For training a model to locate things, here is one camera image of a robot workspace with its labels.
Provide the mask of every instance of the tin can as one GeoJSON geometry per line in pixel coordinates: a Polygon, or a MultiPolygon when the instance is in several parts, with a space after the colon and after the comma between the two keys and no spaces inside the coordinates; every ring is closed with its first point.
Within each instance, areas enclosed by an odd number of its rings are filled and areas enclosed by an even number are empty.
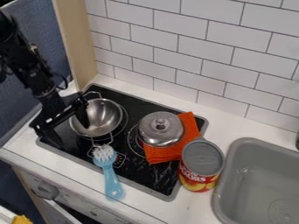
{"type": "Polygon", "coordinates": [[[198,138],[184,147],[178,178],[192,192],[207,192],[216,185],[223,166],[221,149],[204,138],[198,138]]]}

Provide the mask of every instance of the orange cloth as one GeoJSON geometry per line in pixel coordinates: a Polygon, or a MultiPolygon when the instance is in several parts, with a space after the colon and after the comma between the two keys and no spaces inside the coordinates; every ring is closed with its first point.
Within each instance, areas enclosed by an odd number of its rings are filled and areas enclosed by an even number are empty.
{"type": "Polygon", "coordinates": [[[184,136],[178,143],[165,148],[152,147],[146,143],[143,144],[145,157],[151,165],[181,159],[184,146],[196,137],[200,137],[198,125],[192,112],[180,114],[178,117],[184,125],[184,136]]]}

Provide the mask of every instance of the sink basin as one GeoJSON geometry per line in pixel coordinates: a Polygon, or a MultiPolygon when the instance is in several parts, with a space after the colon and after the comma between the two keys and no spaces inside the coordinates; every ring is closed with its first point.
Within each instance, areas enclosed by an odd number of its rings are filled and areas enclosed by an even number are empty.
{"type": "Polygon", "coordinates": [[[299,153],[258,139],[237,140],[212,209],[225,224],[298,224],[299,153]]]}

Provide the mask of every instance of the blue brush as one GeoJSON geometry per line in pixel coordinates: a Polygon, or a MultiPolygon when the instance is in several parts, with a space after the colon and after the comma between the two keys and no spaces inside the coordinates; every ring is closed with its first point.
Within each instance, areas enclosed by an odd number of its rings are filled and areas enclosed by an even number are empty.
{"type": "Polygon", "coordinates": [[[116,152],[108,144],[94,148],[94,164],[101,167],[105,175],[105,194],[110,198],[119,200],[123,191],[112,166],[116,157],[116,152]]]}

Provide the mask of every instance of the metal bowl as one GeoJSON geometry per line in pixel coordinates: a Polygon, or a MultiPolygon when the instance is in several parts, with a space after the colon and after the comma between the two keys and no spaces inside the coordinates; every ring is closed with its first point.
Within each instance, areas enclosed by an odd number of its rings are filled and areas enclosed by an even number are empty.
{"type": "Polygon", "coordinates": [[[75,115],[70,118],[71,128],[84,137],[101,137],[117,128],[122,121],[122,108],[108,99],[93,99],[88,101],[88,129],[78,121],[75,115]]]}

